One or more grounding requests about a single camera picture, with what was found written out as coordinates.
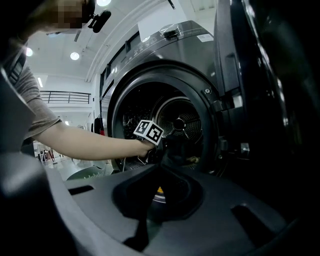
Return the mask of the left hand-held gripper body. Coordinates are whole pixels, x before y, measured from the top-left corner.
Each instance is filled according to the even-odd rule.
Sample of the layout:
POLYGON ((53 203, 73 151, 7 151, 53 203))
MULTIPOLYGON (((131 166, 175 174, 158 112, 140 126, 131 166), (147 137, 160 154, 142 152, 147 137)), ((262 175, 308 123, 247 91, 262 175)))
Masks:
POLYGON ((151 158, 157 152, 158 146, 162 141, 163 133, 164 130, 151 120, 141 120, 138 123, 137 127, 133 131, 135 138, 138 141, 148 141, 154 145, 154 148, 148 151, 146 156, 137 157, 143 165, 151 163, 151 158))

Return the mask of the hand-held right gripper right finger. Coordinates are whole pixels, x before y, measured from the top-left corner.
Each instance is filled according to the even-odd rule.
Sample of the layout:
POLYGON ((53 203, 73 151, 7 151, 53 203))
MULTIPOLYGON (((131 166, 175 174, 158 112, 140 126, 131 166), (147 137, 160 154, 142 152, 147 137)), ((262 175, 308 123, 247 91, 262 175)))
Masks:
POLYGON ((171 169, 200 190, 200 205, 182 220, 158 226, 147 256, 291 256, 298 220, 287 220, 229 179, 183 168, 171 169))

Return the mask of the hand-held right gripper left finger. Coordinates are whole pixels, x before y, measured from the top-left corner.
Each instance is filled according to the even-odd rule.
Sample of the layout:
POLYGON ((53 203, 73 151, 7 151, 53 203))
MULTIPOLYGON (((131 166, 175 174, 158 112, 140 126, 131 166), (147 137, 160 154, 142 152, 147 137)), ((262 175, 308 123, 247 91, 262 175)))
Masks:
POLYGON ((165 244, 157 240, 160 227, 151 220, 146 221, 148 245, 141 252, 136 250, 137 242, 125 244, 134 238, 139 222, 124 216, 113 200, 117 185, 147 169, 141 166, 108 176, 65 182, 83 213, 109 238, 99 243, 103 247, 102 256, 165 256, 165 244))

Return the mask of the person's left forearm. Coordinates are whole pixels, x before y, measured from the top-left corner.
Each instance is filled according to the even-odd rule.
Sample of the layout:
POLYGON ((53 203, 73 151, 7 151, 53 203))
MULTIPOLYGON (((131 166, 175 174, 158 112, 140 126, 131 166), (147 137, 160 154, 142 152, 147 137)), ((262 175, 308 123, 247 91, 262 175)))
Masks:
POLYGON ((144 157, 155 147, 147 140, 107 137, 60 120, 32 129, 29 136, 64 156, 86 161, 144 157))

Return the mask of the grey garment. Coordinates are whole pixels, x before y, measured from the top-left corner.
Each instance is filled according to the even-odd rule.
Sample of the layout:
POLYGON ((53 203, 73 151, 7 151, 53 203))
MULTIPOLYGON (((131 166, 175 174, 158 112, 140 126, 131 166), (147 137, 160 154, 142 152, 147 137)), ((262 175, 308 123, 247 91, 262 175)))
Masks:
POLYGON ((199 157, 199 149, 194 142, 176 135, 168 135, 163 141, 162 166, 183 167, 198 163, 187 162, 189 157, 199 157))

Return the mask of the round black washer door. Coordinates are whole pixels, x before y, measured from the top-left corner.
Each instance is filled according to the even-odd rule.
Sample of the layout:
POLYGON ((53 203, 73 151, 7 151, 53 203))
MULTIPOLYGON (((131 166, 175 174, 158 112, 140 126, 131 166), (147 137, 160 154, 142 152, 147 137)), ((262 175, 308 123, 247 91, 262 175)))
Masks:
POLYGON ((320 0, 218 0, 222 176, 285 207, 320 197, 320 0))

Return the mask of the black metal railing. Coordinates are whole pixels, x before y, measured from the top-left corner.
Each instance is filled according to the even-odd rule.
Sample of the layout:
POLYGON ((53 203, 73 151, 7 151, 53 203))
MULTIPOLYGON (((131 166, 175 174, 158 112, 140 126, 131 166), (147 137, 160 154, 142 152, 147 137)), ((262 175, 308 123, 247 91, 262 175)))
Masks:
POLYGON ((91 94, 74 91, 40 91, 41 98, 47 104, 81 104, 88 105, 90 103, 91 94))

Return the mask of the black washing machine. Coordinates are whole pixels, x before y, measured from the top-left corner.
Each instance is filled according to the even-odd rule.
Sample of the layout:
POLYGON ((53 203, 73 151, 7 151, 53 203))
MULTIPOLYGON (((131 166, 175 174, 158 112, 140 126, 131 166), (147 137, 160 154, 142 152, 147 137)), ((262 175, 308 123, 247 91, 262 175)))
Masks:
MULTIPOLYGON (((101 113, 108 136, 136 139, 141 120, 163 129, 163 140, 179 136, 199 149, 197 164, 181 166, 233 180, 249 174, 246 89, 232 44, 221 45, 202 26, 185 21, 163 28, 135 45, 107 79, 101 113)), ((114 161, 117 172, 142 164, 137 156, 114 161)))

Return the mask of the grey-green laundry basket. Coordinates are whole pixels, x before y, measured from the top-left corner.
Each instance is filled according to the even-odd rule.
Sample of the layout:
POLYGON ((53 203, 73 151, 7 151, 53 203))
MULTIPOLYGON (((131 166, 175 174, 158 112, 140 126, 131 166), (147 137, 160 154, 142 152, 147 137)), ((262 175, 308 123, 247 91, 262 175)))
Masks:
POLYGON ((109 176, 114 171, 108 160, 86 161, 71 160, 61 172, 64 181, 84 180, 109 176))

